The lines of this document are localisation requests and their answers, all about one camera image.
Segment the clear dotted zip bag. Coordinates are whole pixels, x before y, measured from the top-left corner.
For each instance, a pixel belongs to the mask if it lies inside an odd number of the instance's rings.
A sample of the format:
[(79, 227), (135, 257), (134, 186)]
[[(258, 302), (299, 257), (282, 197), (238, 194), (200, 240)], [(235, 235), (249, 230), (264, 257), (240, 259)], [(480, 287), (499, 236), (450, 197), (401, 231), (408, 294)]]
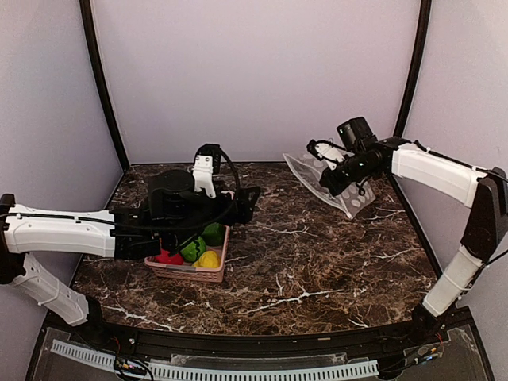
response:
[(349, 180), (338, 179), (329, 162), (319, 161), (309, 153), (283, 153), (283, 158), (297, 180), (315, 197), (353, 219), (375, 201), (369, 183), (361, 188)]

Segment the yellow toy lemon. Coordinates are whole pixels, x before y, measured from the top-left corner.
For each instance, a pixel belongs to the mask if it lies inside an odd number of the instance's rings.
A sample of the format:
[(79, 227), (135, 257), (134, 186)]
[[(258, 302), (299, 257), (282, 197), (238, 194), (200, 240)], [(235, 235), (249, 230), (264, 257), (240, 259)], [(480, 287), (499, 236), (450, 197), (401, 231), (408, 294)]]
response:
[(197, 261), (193, 263), (194, 267), (218, 268), (221, 266), (221, 257), (215, 251), (209, 250), (201, 254)]

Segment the green toy watermelon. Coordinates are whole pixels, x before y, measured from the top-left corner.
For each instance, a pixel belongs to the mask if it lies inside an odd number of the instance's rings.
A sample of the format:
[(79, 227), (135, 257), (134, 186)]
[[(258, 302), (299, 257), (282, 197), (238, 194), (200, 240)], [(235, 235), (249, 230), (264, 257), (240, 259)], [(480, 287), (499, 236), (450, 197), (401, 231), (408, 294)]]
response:
[(202, 237), (198, 236), (183, 247), (180, 254), (185, 262), (196, 262), (201, 255), (207, 250), (206, 242)]

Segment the pink plastic basket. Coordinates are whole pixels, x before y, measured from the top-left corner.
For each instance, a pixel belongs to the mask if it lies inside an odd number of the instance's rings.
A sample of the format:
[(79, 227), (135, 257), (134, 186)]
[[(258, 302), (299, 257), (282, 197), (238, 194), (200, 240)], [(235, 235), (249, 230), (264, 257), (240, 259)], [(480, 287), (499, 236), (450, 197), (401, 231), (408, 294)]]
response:
[(160, 264), (154, 260), (154, 256), (144, 259), (144, 264), (160, 278), (190, 280), (195, 282), (221, 283), (224, 278), (225, 259), (227, 257), (229, 234), (231, 228), (226, 226), (225, 240), (222, 246), (210, 247), (207, 250), (215, 251), (221, 257), (221, 266), (218, 268), (194, 267), (193, 263), (185, 262), (183, 265)]

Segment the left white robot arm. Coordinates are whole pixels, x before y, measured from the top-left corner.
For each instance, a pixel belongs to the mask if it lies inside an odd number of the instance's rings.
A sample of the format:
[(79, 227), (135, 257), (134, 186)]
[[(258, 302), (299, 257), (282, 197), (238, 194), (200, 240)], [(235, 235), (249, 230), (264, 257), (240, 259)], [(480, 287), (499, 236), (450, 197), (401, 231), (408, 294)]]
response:
[(148, 181), (148, 196), (137, 208), (71, 213), (36, 210), (1, 197), (1, 282), (21, 289), (38, 305), (79, 327), (95, 346), (112, 339), (98, 301), (80, 294), (47, 271), (33, 252), (69, 252), (140, 260), (162, 251), (176, 254), (217, 222), (232, 226), (252, 220), (259, 187), (217, 189), (184, 170)]

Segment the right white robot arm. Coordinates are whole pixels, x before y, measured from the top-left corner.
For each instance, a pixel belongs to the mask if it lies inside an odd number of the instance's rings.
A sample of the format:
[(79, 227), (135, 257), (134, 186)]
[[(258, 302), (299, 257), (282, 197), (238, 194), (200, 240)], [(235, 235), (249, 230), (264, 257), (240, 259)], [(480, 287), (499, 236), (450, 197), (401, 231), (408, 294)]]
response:
[(414, 307), (405, 337), (422, 344), (443, 324), (445, 315), (468, 293), (483, 270), (500, 258), (498, 247), (507, 234), (507, 179), (495, 167), (462, 164), (416, 141), (400, 137), (369, 139), (362, 145), (338, 147), (327, 140), (311, 141), (307, 149), (328, 163), (320, 184), (339, 195), (352, 184), (362, 187), (366, 179), (386, 173), (404, 183), (428, 187), (437, 196), (430, 203), (436, 213), (445, 202), (446, 222), (459, 223), (445, 229), (447, 238), (459, 239), (456, 253), (442, 264), (438, 280)]

